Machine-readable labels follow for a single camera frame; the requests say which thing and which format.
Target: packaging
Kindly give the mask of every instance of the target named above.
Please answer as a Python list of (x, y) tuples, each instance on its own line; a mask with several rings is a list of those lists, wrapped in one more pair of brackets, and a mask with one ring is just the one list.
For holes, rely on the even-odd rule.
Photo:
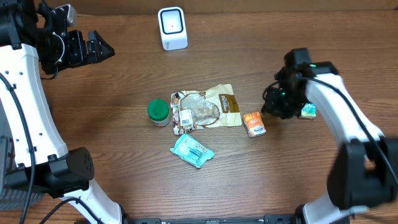
[(201, 168), (207, 160), (214, 157), (214, 152), (202, 146), (189, 134), (183, 134), (170, 151), (197, 168)]
[(250, 138), (261, 136), (266, 133), (266, 127), (261, 120), (259, 112), (243, 115), (243, 122), (248, 129), (248, 135)]
[(176, 135), (197, 129), (242, 125), (231, 84), (206, 91), (178, 91), (171, 95), (173, 131)]
[(301, 115), (299, 118), (314, 119), (317, 116), (317, 108), (312, 103), (306, 103), (301, 109)]

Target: barcode sticker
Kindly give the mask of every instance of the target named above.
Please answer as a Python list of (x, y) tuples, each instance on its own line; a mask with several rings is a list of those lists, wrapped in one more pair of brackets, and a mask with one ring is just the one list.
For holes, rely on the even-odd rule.
[(181, 121), (181, 125), (183, 125), (183, 126), (193, 124), (192, 111), (191, 110), (181, 110), (180, 111), (180, 121)]

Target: brown label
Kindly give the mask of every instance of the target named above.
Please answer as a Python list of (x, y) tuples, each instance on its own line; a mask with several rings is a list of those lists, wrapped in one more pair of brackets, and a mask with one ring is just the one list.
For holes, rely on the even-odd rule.
[(234, 95), (220, 94), (218, 95), (223, 113), (238, 113), (239, 107)]

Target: cable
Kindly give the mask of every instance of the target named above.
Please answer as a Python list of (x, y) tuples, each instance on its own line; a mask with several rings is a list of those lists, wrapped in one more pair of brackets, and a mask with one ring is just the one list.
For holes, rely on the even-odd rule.
[(65, 205), (66, 203), (71, 202), (71, 201), (75, 201), (76, 203), (80, 203), (81, 206), (83, 206), (83, 208), (85, 208), (87, 210), (87, 212), (95, 219), (95, 221), (97, 221), (99, 224), (103, 224), (103, 222), (93, 213), (93, 211), (91, 211), (91, 209), (83, 201), (81, 201), (80, 198), (76, 198), (76, 197), (68, 198), (68, 199), (60, 202), (57, 206), (55, 206), (51, 210), (51, 212), (48, 215), (46, 215), (43, 218), (43, 220), (40, 222), (40, 224), (45, 223), (62, 205)]
[(41, 80), (53, 80), (53, 79), (55, 79), (55, 78), (58, 76), (58, 73), (59, 73), (59, 71), (58, 71), (58, 66), (56, 66), (56, 67), (55, 67), (55, 73), (54, 73), (54, 75), (53, 75), (51, 78), (43, 78), (43, 77), (40, 77), (40, 79), (41, 79)]
[[(347, 104), (347, 106), (348, 106), (349, 109), (351, 110), (352, 114), (354, 115), (354, 117), (355, 117), (356, 121), (358, 122), (359, 126), (362, 128), (362, 130), (363, 130), (363, 132), (365, 133), (366, 137), (368, 137), (369, 141), (372, 143), (372, 145), (376, 148), (377, 152), (380, 154), (381, 159), (383, 160), (383, 163), (385, 163), (385, 165), (387, 166), (387, 169), (388, 169), (388, 171), (389, 171), (391, 177), (393, 178), (396, 187), (398, 187), (398, 178), (397, 178), (397, 176), (396, 176), (394, 170), (392, 169), (390, 162), (388, 161), (386, 155), (385, 155), (385, 154), (383, 153), (383, 151), (381, 150), (380, 146), (377, 144), (377, 142), (376, 142), (376, 141), (374, 140), (374, 138), (372, 137), (372, 135), (371, 135), (371, 133), (369, 132), (369, 130), (366, 128), (365, 124), (362, 122), (361, 118), (360, 118), (359, 115), (357, 114), (357, 112), (356, 112), (354, 106), (351, 104), (351, 102), (349, 101), (349, 99), (347, 98), (347, 96), (344, 95), (344, 93), (342, 93), (339, 89), (337, 89), (337, 88), (334, 87), (333, 85), (331, 85), (331, 84), (329, 84), (329, 83), (327, 83), (327, 82), (321, 81), (321, 80), (317, 80), (317, 79), (315, 79), (315, 78), (295, 77), (295, 78), (293, 78), (293, 79), (297, 79), (297, 80), (307, 80), (307, 81), (314, 81), (314, 82), (317, 82), (317, 83), (319, 83), (319, 84), (322, 84), (322, 85), (324, 85), (324, 86), (326, 86), (326, 87), (332, 89), (333, 91), (335, 91), (337, 94), (339, 94), (339, 95), (342, 97), (342, 99), (345, 101), (345, 103)], [(264, 90), (264, 94), (263, 94), (262, 97), (265, 98), (264, 95), (265, 95), (266, 91), (267, 91), (270, 87), (272, 87), (272, 86), (274, 86), (275, 84), (279, 83), (280, 81), (281, 81), (281, 80), (276, 81), (276, 82), (274, 82), (273, 84), (269, 85), (269, 86), (266, 88), (266, 90)]]
[(30, 204), (30, 197), (32, 196), (32, 190), (33, 190), (33, 185), (34, 185), (35, 170), (36, 170), (36, 160), (35, 160), (35, 155), (34, 155), (35, 149), (33, 147), (32, 139), (30, 138), (30, 133), (29, 133), (29, 129), (27, 127), (27, 122), (26, 122), (26, 118), (24, 115), (24, 111), (22, 110), (22, 106), (19, 103), (18, 97), (14, 91), (16, 89), (16, 87), (11, 86), (11, 84), (7, 81), (6, 77), (4, 77), (4, 75), (2, 73), (0, 73), (0, 79), (7, 87), (8, 91), (10, 92), (12, 99), (14, 100), (14, 103), (17, 107), (19, 117), (21, 118), (22, 126), (24, 127), (25, 137), (26, 137), (26, 141), (27, 141), (27, 145), (28, 145), (28, 149), (29, 149), (29, 153), (30, 153), (31, 170), (30, 170), (29, 188), (27, 191), (24, 208), (22, 210), (21, 219), (19, 220), (19, 223), (22, 224), (25, 222), (25, 217), (26, 217), (27, 209)]

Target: gray metal object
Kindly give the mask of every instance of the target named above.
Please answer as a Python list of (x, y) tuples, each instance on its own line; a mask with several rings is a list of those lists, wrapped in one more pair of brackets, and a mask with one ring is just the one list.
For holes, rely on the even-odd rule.
[[(2, 105), (0, 106), (0, 210), (22, 208), (27, 192), (10, 189), (4, 181), (7, 172), (16, 169), (14, 162), (14, 144), (11, 130)], [(33, 193), (30, 204), (40, 201), (44, 194)]]

